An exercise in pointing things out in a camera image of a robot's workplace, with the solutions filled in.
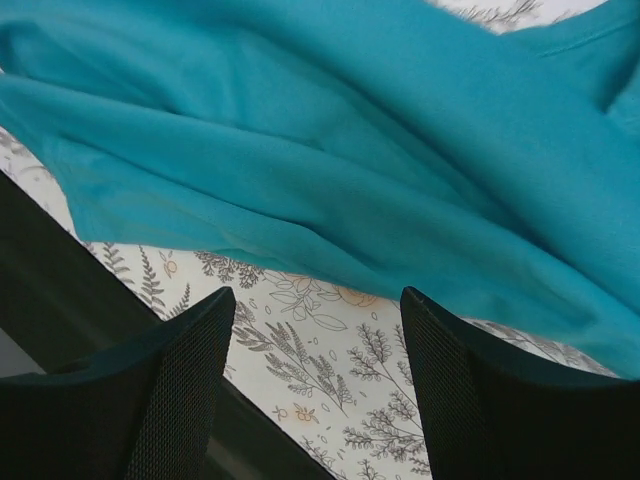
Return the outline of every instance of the white patterned tablecloth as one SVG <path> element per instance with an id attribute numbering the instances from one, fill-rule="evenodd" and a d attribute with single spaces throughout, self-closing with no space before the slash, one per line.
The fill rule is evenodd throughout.
<path id="1" fill-rule="evenodd" d="M 566 18 L 602 0 L 433 3 L 504 32 Z M 2 129 L 0 169 L 73 233 L 55 179 Z M 431 477 L 398 304 L 206 252 L 84 245 L 164 320 L 232 286 L 238 310 L 226 377 L 336 478 Z M 474 323 L 538 355 L 607 373 L 566 346 Z"/>

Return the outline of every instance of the teal fabric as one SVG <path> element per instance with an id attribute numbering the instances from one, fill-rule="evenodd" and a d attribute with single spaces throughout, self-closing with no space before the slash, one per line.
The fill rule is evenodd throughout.
<path id="1" fill-rule="evenodd" d="M 413 285 L 640 378 L 638 110 L 615 114 L 639 17 L 496 36 L 422 0 L 2 0 L 0 124 L 83 240 Z"/>

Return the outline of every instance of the leaf illustration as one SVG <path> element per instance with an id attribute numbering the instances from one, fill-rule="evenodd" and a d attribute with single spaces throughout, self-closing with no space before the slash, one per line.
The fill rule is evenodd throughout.
<path id="1" fill-rule="evenodd" d="M 309 311 L 313 310 L 313 303 L 314 302 L 309 295 L 304 296 L 304 308 L 308 309 Z"/>
<path id="2" fill-rule="evenodd" d="M 413 386 L 413 378 L 411 377 L 411 369 L 409 368 L 409 365 L 407 365 L 406 362 L 399 361 L 398 370 L 400 370 L 400 373 L 404 377 L 404 383 L 410 387 Z"/>
<path id="3" fill-rule="evenodd" d="M 409 354 L 407 353 L 407 344 L 404 341 L 404 333 L 402 332 L 402 327 L 400 324 L 396 324 L 393 327 L 393 334 L 396 337 L 396 343 L 398 347 L 402 350 L 405 358 L 409 358 Z"/>
<path id="4" fill-rule="evenodd" d="M 495 332 L 500 332 L 509 340 L 517 340 L 521 337 L 520 333 L 518 333 L 516 330 L 513 330 L 512 328 L 509 328 L 509 327 L 505 327 L 504 325 L 500 325 L 499 323 L 484 322 L 484 327 L 489 328 L 488 330 L 489 333 L 496 335 Z"/>
<path id="5" fill-rule="evenodd" d="M 277 285 L 278 282 L 282 282 L 282 281 L 288 281 L 287 277 L 285 277 L 282 273 L 280 272 L 274 272 L 271 270 L 267 270 L 266 272 L 264 272 L 264 278 L 265 280 Z"/>
<path id="6" fill-rule="evenodd" d="M 343 430 L 345 443 L 352 449 L 373 448 L 373 439 L 365 432 L 359 432 L 355 428 L 348 427 Z"/>
<path id="7" fill-rule="evenodd" d="M 287 323 L 287 327 L 289 328 L 289 331 L 291 332 L 291 337 L 293 338 L 293 343 L 296 346 L 296 353 L 298 354 L 298 358 L 300 359 L 300 361 L 302 363 L 309 363 L 309 354 L 307 353 L 307 350 L 304 348 L 304 344 L 302 343 L 302 340 L 300 340 L 300 337 L 298 336 L 298 333 L 288 323 Z"/>
<path id="8" fill-rule="evenodd" d="M 318 372 L 320 372 L 320 376 L 327 377 L 327 375 L 325 375 L 325 373 L 323 371 L 322 364 L 315 357 L 309 357 L 309 361 L 311 363 L 313 363 L 313 366 L 316 367 L 316 370 L 318 370 Z"/>
<path id="9" fill-rule="evenodd" d="M 313 388 L 305 384 L 291 384 L 288 388 L 293 393 L 297 393 L 298 395 L 303 395 L 305 397 L 310 398 L 313 395 Z"/>
<path id="10" fill-rule="evenodd" d="M 235 314 L 235 323 L 245 323 L 252 324 L 255 323 L 256 317 L 251 311 L 249 307 L 247 307 L 243 302 L 239 301 L 236 303 L 236 314 Z"/>
<path id="11" fill-rule="evenodd" d="M 251 350 L 252 352 L 266 352 L 268 350 L 271 350 L 273 347 L 269 344 L 260 344 L 260 345 L 256 345 L 255 347 L 249 347 L 249 350 Z"/>
<path id="12" fill-rule="evenodd" d="M 341 320 L 334 318 L 330 315 L 314 315 L 313 321 L 320 325 L 322 328 L 331 330 L 333 332 L 341 332 L 346 330 L 347 326 Z"/>
<path id="13" fill-rule="evenodd" d="M 287 305 L 292 305 L 298 301 L 298 296 L 291 292 L 273 292 L 269 294 L 274 300 L 277 300 Z"/>
<path id="14" fill-rule="evenodd" d="M 318 375 L 316 377 L 316 379 L 318 380 L 318 383 L 320 383 L 320 385 L 322 386 L 322 388 L 329 393 L 338 393 L 336 392 L 336 389 L 334 388 L 334 386 L 327 380 L 325 379 L 323 376 Z"/>
<path id="15" fill-rule="evenodd" d="M 289 343 L 280 335 L 276 334 L 276 333 L 272 333 L 270 335 L 271 340 L 273 340 L 273 343 L 276 344 L 276 346 L 282 350 L 283 353 L 286 353 L 287 355 L 295 355 L 296 352 L 293 349 L 293 347 L 291 345 L 289 345 Z"/>
<path id="16" fill-rule="evenodd" d="M 335 376 L 335 371 L 333 370 L 333 366 L 329 363 L 329 360 L 325 358 L 324 355 L 319 355 L 318 360 L 321 365 L 321 369 L 319 371 L 326 376 L 327 378 L 331 378 Z"/>
<path id="17" fill-rule="evenodd" d="M 245 347 L 255 347 L 256 345 L 259 345 L 259 342 L 257 340 L 251 340 L 251 339 L 239 339 L 236 340 L 240 345 L 244 345 Z"/>
<path id="18" fill-rule="evenodd" d="M 158 295 L 162 294 L 164 290 L 158 288 L 160 286 L 160 282 L 154 280 L 156 278 L 156 273 L 154 272 L 153 267 L 149 262 L 149 258 L 147 257 L 146 252 L 141 246 L 139 246 L 138 248 L 140 249 L 140 255 L 142 256 L 142 269 L 144 272 L 142 276 L 142 292 L 138 292 L 138 296 L 147 304 L 149 308 L 151 308 L 151 310 L 153 310 L 160 317 L 164 318 L 165 304 L 158 297 Z"/>
<path id="19" fill-rule="evenodd" d="M 336 302 L 342 298 L 340 294 L 333 293 L 333 292 L 322 292 L 322 293 L 319 293 L 318 296 L 329 302 Z"/>
<path id="20" fill-rule="evenodd" d="M 274 327 L 273 325 L 271 325 L 268 322 L 265 322 L 265 325 L 267 327 L 269 327 L 269 329 L 278 337 L 282 338 L 285 342 L 288 342 L 289 340 L 291 340 L 291 336 L 289 335 L 289 333 L 284 329 L 284 326 L 278 322 L 276 325 L 277 327 Z"/>
<path id="21" fill-rule="evenodd" d="M 385 363 L 391 355 L 391 347 L 388 344 L 387 335 L 380 329 L 372 331 L 366 323 L 356 327 L 358 336 L 362 338 L 362 344 L 366 347 L 367 353 L 378 359 L 380 363 Z"/>
<path id="22" fill-rule="evenodd" d="M 284 307 L 282 310 L 280 310 L 281 313 L 286 313 L 286 312 L 290 312 L 291 310 L 293 310 L 294 308 L 296 308 L 298 305 L 296 303 L 292 303 L 291 305 Z"/>
<path id="23" fill-rule="evenodd" d="M 307 311 L 302 306 L 298 306 L 293 309 L 293 319 L 297 322 L 301 322 L 307 318 Z"/>
<path id="24" fill-rule="evenodd" d="M 268 353 L 267 355 L 264 356 L 264 358 L 267 359 L 267 361 L 273 366 L 273 368 L 276 368 L 276 369 L 282 368 L 282 366 L 284 365 L 282 360 L 280 360 L 273 353 Z"/>
<path id="25" fill-rule="evenodd" d="M 282 280 L 281 282 L 276 283 L 276 287 L 282 290 L 291 290 L 293 288 L 293 282 L 289 280 Z"/>
<path id="26" fill-rule="evenodd" d="M 91 253 L 91 255 L 93 255 L 94 257 L 98 256 L 98 252 L 96 252 L 96 248 L 94 247 L 93 243 L 90 242 L 82 242 L 82 245 L 84 246 L 84 248 L 86 248 L 87 250 L 89 250 L 89 252 Z"/>
<path id="27" fill-rule="evenodd" d="M 187 283 L 187 286 L 184 290 L 184 294 L 182 295 L 182 298 L 180 299 L 178 304 L 171 309 L 171 312 L 169 313 L 168 317 L 169 318 L 177 317 L 182 312 L 184 312 L 187 308 L 189 308 L 190 296 L 191 296 L 191 286 Z"/>
<path id="28" fill-rule="evenodd" d="M 354 403 L 353 396 L 347 387 L 347 383 L 342 375 L 337 376 L 338 380 L 338 398 L 342 403 Z"/>
<path id="29" fill-rule="evenodd" d="M 102 264 L 107 267 L 118 280 L 127 285 L 133 285 L 134 282 L 128 277 L 124 277 L 122 274 L 129 272 L 130 269 L 126 265 L 121 265 L 124 258 L 120 255 L 120 250 L 114 243 L 105 243 L 103 246 L 103 260 Z"/>
<path id="30" fill-rule="evenodd" d="M 382 373 L 373 368 L 373 366 L 378 363 L 377 358 L 367 357 L 364 353 L 358 350 L 358 347 L 353 347 L 347 350 L 347 353 L 349 354 L 349 360 L 355 364 L 355 368 L 349 371 L 351 375 L 368 382 L 371 380 L 379 382 L 382 379 Z"/>
<path id="31" fill-rule="evenodd" d="M 205 251 L 194 252 L 194 255 L 202 262 L 202 272 L 208 277 L 217 276 L 221 282 L 228 283 L 234 280 L 234 275 L 237 273 L 240 288 L 252 288 L 264 273 L 262 268 L 238 262 L 223 255 Z"/>
<path id="32" fill-rule="evenodd" d="M 290 373 L 293 376 L 293 378 L 295 378 L 301 383 L 304 383 L 309 379 L 309 374 L 306 371 L 304 371 L 301 367 L 298 367 L 297 365 L 294 365 L 292 363 L 283 362 L 282 369 L 288 370 L 287 373 Z"/>
<path id="33" fill-rule="evenodd" d="M 289 382 L 291 381 L 291 379 L 293 378 L 291 375 L 289 375 L 286 372 L 283 372 L 282 370 L 276 370 L 273 367 L 270 367 L 267 365 L 267 370 L 273 374 L 275 377 L 278 377 L 280 380 L 284 380 L 285 382 Z"/>
<path id="34" fill-rule="evenodd" d="M 451 2 L 442 0 L 430 0 L 436 6 L 446 8 L 451 13 L 458 15 L 469 22 L 484 25 L 497 32 L 508 32 L 516 29 L 525 18 L 535 17 L 542 2 L 539 0 L 516 0 L 508 7 L 458 7 Z"/>
<path id="35" fill-rule="evenodd" d="M 311 285 L 311 279 L 310 278 L 298 278 L 296 281 L 293 282 L 293 285 L 296 287 L 296 290 L 298 292 L 304 292 Z"/>
<path id="36" fill-rule="evenodd" d="M 533 345 L 538 347 L 551 360 L 558 361 L 558 357 L 562 356 L 562 350 L 555 342 L 541 337 L 532 337 L 531 340 Z"/>
<path id="37" fill-rule="evenodd" d="M 578 350 L 569 345 L 561 345 L 560 348 L 567 364 L 577 368 L 583 367 L 582 354 Z"/>
<path id="38" fill-rule="evenodd" d="M 409 400 L 400 392 L 393 392 L 391 394 L 391 399 L 392 400 L 388 404 L 389 410 L 402 420 L 411 420 L 417 414 L 416 409 L 411 405 L 411 402 L 409 402 Z"/>
<path id="39" fill-rule="evenodd" d="M 322 290 L 318 285 L 318 281 L 315 279 L 311 279 L 311 284 L 309 285 L 309 288 L 311 289 L 312 292 L 319 292 L 320 290 Z"/>
<path id="40" fill-rule="evenodd" d="M 313 442 L 311 440 L 308 440 L 304 436 L 302 437 L 301 445 L 307 451 L 309 456 L 313 458 L 316 462 L 318 462 L 320 465 L 322 465 L 326 470 L 328 470 L 333 477 L 335 477 L 337 480 L 347 480 L 347 477 L 345 476 L 344 472 L 342 471 L 336 472 L 335 470 L 333 470 L 332 467 L 333 467 L 333 462 L 335 462 L 335 459 L 328 455 L 328 452 L 326 449 L 323 450 L 320 447 L 314 447 Z"/>
<path id="41" fill-rule="evenodd" d="M 358 465 L 362 465 L 362 471 L 358 473 L 358 476 L 364 480 L 387 480 L 387 477 L 376 472 L 369 460 L 362 460 L 358 462 Z"/>
<path id="42" fill-rule="evenodd" d="M 429 462 L 426 460 L 422 460 L 420 458 L 412 458 L 411 462 L 415 465 L 411 469 L 412 473 L 417 473 L 418 475 L 429 476 L 431 475 L 431 467 L 429 466 Z"/>

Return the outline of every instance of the botanical print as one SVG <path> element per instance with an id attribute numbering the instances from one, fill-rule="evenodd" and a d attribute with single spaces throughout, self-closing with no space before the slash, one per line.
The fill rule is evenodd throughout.
<path id="1" fill-rule="evenodd" d="M 2 128 L 0 128 L 0 147 L 5 148 L 9 153 L 16 157 L 31 156 L 31 152 L 27 150 L 27 147 L 18 142 L 15 137 Z"/>
<path id="2" fill-rule="evenodd" d="M 334 457 L 329 456 L 329 452 L 327 449 L 323 449 L 322 447 L 315 446 L 313 444 L 313 440 L 309 440 L 306 437 L 302 437 L 302 441 L 299 442 L 302 447 L 307 451 L 309 456 L 313 458 L 316 462 L 322 465 L 329 473 L 331 473 L 338 480 L 349 480 L 344 473 L 344 470 L 340 472 L 336 472 L 333 469 L 333 464 L 336 459 Z"/>
<path id="3" fill-rule="evenodd" d="M 287 410 L 285 410 L 284 408 L 279 408 L 277 405 L 275 410 L 271 413 L 276 414 L 276 416 L 278 417 L 278 422 L 281 422 L 283 418 L 287 418 L 289 416 L 289 412 L 287 412 Z"/>
<path id="4" fill-rule="evenodd" d="M 122 262 L 124 258 L 120 255 L 120 250 L 114 243 L 105 243 L 102 247 L 103 257 L 101 259 L 102 264 L 107 267 L 111 273 L 113 273 L 118 280 L 125 285 L 134 285 L 135 282 L 127 276 L 127 273 L 131 271 L 129 267 Z"/>
<path id="5" fill-rule="evenodd" d="M 445 8 L 451 13 L 473 23 L 483 25 L 496 32 L 516 30 L 523 20 L 535 18 L 542 2 L 538 0 L 516 0 L 508 6 L 481 7 L 478 5 L 459 6 L 451 0 L 427 0 Z"/>
<path id="6" fill-rule="evenodd" d="M 344 407 L 353 403 L 353 397 L 344 377 L 336 374 L 326 356 L 310 355 L 290 323 L 264 325 L 268 331 L 262 332 L 251 309 L 238 302 L 233 327 L 236 341 L 253 352 L 263 353 L 267 371 L 285 382 L 290 391 L 307 398 L 316 392 L 324 395 L 347 416 Z"/>
<path id="7" fill-rule="evenodd" d="M 5 165 L 0 166 L 0 171 L 2 171 L 2 173 L 4 173 L 7 177 L 9 177 L 14 182 L 17 182 L 18 179 L 16 178 L 16 174 L 13 171 L 13 163 L 7 162 Z"/>
<path id="8" fill-rule="evenodd" d="M 408 356 L 402 328 L 399 324 L 394 326 L 395 352 L 381 329 L 373 330 L 366 323 L 357 329 L 364 352 L 358 347 L 348 350 L 354 364 L 351 375 L 366 382 L 387 382 L 391 390 L 386 406 L 367 412 L 368 418 L 362 420 L 361 429 L 346 427 L 343 430 L 345 443 L 354 450 L 371 450 L 371 456 L 378 460 L 389 457 L 396 462 L 409 461 L 414 464 L 411 472 L 426 475 L 429 468 L 418 405 L 413 389 L 407 388 L 413 386 L 409 368 L 404 360 L 397 360 L 397 372 L 390 370 L 394 353 L 403 359 Z"/>
<path id="9" fill-rule="evenodd" d="M 172 275 L 175 275 L 178 272 L 178 264 L 171 259 L 173 257 L 173 250 L 170 250 L 166 255 L 163 252 L 158 252 L 160 258 L 164 262 L 164 273 L 167 274 L 167 277 L 172 278 Z"/>
<path id="10" fill-rule="evenodd" d="M 233 380 L 233 372 L 236 371 L 237 370 L 235 368 L 229 365 L 229 362 L 227 362 L 227 364 L 224 366 L 224 376 L 229 380 Z"/>
<path id="11" fill-rule="evenodd" d="M 376 469 L 373 468 L 371 462 L 366 458 L 358 462 L 358 465 L 362 466 L 362 471 L 358 473 L 359 477 L 362 477 L 366 480 L 387 480 L 387 477 L 376 472 Z"/>
<path id="12" fill-rule="evenodd" d="M 334 285 L 338 296 L 347 302 L 349 305 L 355 305 L 358 307 L 370 307 L 374 303 L 380 301 L 380 298 L 374 295 L 368 295 L 366 293 L 360 293 L 356 290 L 347 287 L 341 287 L 339 285 Z"/>
<path id="13" fill-rule="evenodd" d="M 232 282 L 237 274 L 240 288 L 251 288 L 260 281 L 260 277 L 264 273 L 262 268 L 237 262 L 214 253 L 194 252 L 194 254 L 202 262 L 202 271 L 206 276 L 213 277 L 215 275 L 225 284 Z"/>
<path id="14" fill-rule="evenodd" d="M 318 280 L 301 275 L 269 271 L 264 276 L 277 288 L 269 294 L 271 298 L 285 305 L 280 312 L 289 312 L 297 322 L 309 318 L 327 330 L 339 332 L 347 329 L 342 320 L 316 312 L 322 306 L 322 299 L 338 300 L 342 298 L 339 293 L 327 290 Z"/>
<path id="15" fill-rule="evenodd" d="M 296 416 L 298 417 L 298 420 L 302 422 L 313 421 L 318 424 L 320 423 L 320 421 L 318 420 L 318 417 L 315 416 L 315 412 L 316 412 L 315 408 L 308 409 L 307 407 L 301 407 L 297 403 L 294 403 L 294 405 L 296 407 Z"/>
<path id="16" fill-rule="evenodd" d="M 542 337 L 522 333 L 494 322 L 481 322 L 477 320 L 470 320 L 470 322 L 496 337 L 502 338 L 523 350 L 534 353 L 553 362 L 562 363 L 580 370 L 599 373 L 608 377 L 616 376 L 609 369 L 603 367 L 584 353 L 568 345 L 563 345 Z"/>
<path id="17" fill-rule="evenodd" d="M 142 247 L 138 248 L 140 249 L 142 268 L 144 271 L 140 290 L 136 292 L 138 297 L 140 297 L 140 299 L 163 320 L 169 320 L 180 315 L 189 308 L 191 286 L 187 283 L 184 287 L 184 292 L 180 300 L 178 300 L 172 308 L 167 309 L 167 305 L 161 298 L 161 294 L 164 293 L 164 289 L 160 288 L 162 282 L 156 278 L 156 271 L 151 265 L 145 249 Z"/>

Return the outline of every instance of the teal shirt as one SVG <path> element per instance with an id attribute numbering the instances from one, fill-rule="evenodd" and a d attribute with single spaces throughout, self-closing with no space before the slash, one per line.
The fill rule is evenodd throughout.
<path id="1" fill-rule="evenodd" d="M 0 124 L 86 241 L 208 250 L 640 378 L 640 2 L 2 0 Z"/>

